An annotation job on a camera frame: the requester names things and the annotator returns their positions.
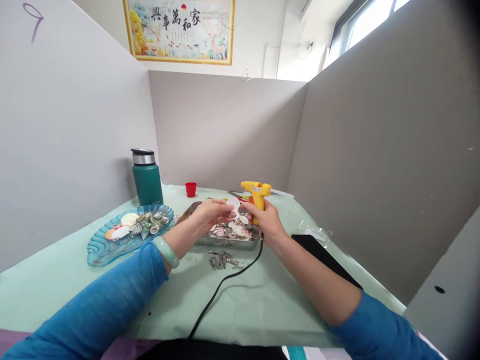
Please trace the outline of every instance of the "hand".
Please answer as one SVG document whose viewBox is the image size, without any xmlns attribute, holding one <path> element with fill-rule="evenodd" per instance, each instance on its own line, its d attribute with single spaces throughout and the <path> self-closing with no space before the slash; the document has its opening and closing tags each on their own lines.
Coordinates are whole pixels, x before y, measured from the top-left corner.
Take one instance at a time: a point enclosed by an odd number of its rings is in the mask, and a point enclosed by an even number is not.
<svg viewBox="0 0 480 360">
<path fill-rule="evenodd" d="M 253 216 L 258 219 L 258 226 L 260 226 L 260 229 L 263 232 L 263 240 L 265 241 L 265 244 L 270 246 L 274 241 L 277 241 L 284 236 L 289 236 L 280 221 L 277 208 L 267 199 L 264 199 L 263 201 L 265 203 L 265 210 L 260 210 L 249 202 L 245 202 L 241 207 L 249 212 L 248 220 L 251 221 Z"/>
<path fill-rule="evenodd" d="M 226 205 L 223 200 L 208 199 L 193 212 L 189 219 L 196 222 L 202 234 L 208 232 L 215 224 L 230 223 L 234 219 L 231 217 L 233 205 Z"/>
</svg>

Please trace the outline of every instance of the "gold frame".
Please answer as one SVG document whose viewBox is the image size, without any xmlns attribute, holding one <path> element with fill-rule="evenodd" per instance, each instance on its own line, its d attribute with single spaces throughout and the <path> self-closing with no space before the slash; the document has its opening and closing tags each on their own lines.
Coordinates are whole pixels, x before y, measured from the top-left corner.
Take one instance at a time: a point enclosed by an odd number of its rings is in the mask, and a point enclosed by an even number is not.
<svg viewBox="0 0 480 360">
<path fill-rule="evenodd" d="M 228 62 L 222 62 L 219 60 L 205 61 L 204 59 L 179 59 L 179 58 L 170 58 L 170 57 L 152 57 L 145 55 L 136 55 L 134 49 L 134 41 L 132 39 L 132 25 L 130 23 L 130 5 L 129 0 L 123 0 L 123 12 L 125 14 L 125 23 L 126 23 L 126 32 L 128 34 L 128 45 L 130 47 L 130 54 L 139 61 L 154 61 L 154 62 L 165 62 L 165 63 L 184 63 L 184 64 L 204 64 L 204 65 L 224 65 L 232 66 L 232 55 L 234 52 L 234 20 L 235 20 L 235 0 L 224 0 L 231 3 L 230 9 L 230 31 L 229 31 L 229 43 L 228 47 Z"/>
</svg>

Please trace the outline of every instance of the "jade bangle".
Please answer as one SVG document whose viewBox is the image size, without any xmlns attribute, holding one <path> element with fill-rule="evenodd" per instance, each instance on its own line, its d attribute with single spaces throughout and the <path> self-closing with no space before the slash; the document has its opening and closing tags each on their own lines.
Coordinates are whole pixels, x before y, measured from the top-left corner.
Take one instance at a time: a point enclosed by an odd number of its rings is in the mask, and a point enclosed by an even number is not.
<svg viewBox="0 0 480 360">
<path fill-rule="evenodd" d="M 166 260 L 166 262 L 171 266 L 172 269 L 178 268 L 180 264 L 179 257 L 174 253 L 170 245 L 164 240 L 163 237 L 157 236 L 152 240 L 153 244 L 156 246 L 160 254 Z"/>
</svg>

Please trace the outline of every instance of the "green water bottle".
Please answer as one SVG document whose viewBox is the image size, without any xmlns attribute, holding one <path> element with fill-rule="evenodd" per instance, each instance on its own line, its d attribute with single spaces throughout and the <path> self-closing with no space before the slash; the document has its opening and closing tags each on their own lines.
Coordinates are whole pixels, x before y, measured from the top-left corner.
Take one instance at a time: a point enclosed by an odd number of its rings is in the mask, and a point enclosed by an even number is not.
<svg viewBox="0 0 480 360">
<path fill-rule="evenodd" d="M 155 163 L 155 153 L 152 150 L 132 148 L 133 178 L 140 205 L 164 203 L 160 170 Z"/>
</svg>

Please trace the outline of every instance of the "black power cord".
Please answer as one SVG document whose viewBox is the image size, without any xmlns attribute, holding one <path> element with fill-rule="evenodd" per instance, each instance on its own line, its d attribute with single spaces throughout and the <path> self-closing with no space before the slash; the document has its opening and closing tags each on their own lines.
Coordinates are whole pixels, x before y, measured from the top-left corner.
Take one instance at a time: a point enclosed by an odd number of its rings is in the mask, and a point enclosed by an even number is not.
<svg viewBox="0 0 480 360">
<path fill-rule="evenodd" d="M 207 313 L 210 305 L 212 305 L 212 303 L 214 302 L 215 300 L 215 296 L 217 296 L 217 293 L 219 292 L 220 290 L 220 287 L 222 286 L 222 284 L 224 283 L 225 280 L 227 279 L 231 279 L 231 278 L 234 278 L 238 275 L 241 275 L 243 274 L 244 272 L 246 272 L 253 264 L 255 264 L 255 262 L 259 259 L 260 255 L 262 254 L 262 249 L 264 248 L 264 234 L 262 233 L 261 234 L 261 237 L 260 237 L 260 251 L 258 252 L 258 255 L 256 256 L 255 260 L 253 260 L 246 268 L 240 270 L 239 272 L 236 272 L 232 275 L 228 275 L 228 276 L 225 276 L 223 278 L 222 281 L 220 281 L 220 284 L 218 285 L 218 287 L 216 288 L 215 290 L 215 293 L 213 294 L 213 296 L 211 297 L 210 301 L 208 302 L 208 304 L 205 306 L 205 308 L 203 309 L 203 311 L 201 312 L 200 316 L 198 317 L 195 325 L 193 326 L 193 329 L 191 330 L 190 332 L 190 335 L 188 335 L 188 340 L 192 340 L 192 338 L 194 337 L 194 334 L 195 332 L 197 331 L 197 328 L 199 327 L 200 325 L 200 322 L 202 321 L 202 319 L 204 318 L 205 314 Z"/>
</svg>

